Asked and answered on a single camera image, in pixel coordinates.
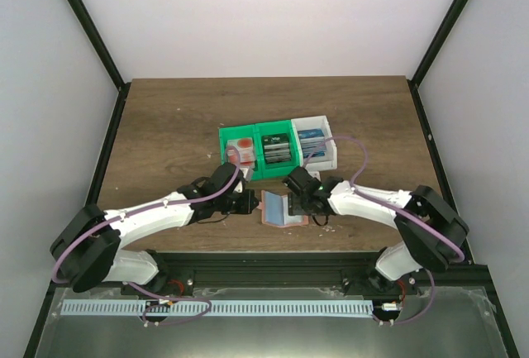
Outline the pink leather card holder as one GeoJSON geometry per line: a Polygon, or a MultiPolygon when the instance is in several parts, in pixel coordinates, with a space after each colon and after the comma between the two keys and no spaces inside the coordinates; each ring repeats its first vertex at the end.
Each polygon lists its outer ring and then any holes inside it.
{"type": "Polygon", "coordinates": [[[258,209],[261,211],[261,223],[277,228],[306,226],[308,216],[288,214],[288,196],[270,191],[261,191],[258,209]]]}

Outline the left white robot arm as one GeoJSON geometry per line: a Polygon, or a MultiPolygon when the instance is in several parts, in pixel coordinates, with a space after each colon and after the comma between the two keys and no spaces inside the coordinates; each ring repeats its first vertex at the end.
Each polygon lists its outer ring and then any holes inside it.
{"type": "Polygon", "coordinates": [[[204,222],[217,213],[252,213],[260,201],[246,187],[251,174],[248,167],[225,163],[211,176],[149,203],[108,211],[95,204],[84,206],[50,247],[55,259],[53,282],[68,284],[76,293],[105,282],[125,282],[152,295],[162,294],[170,278],[164,259],[153,250],[127,247],[164,230],[204,222]]]}

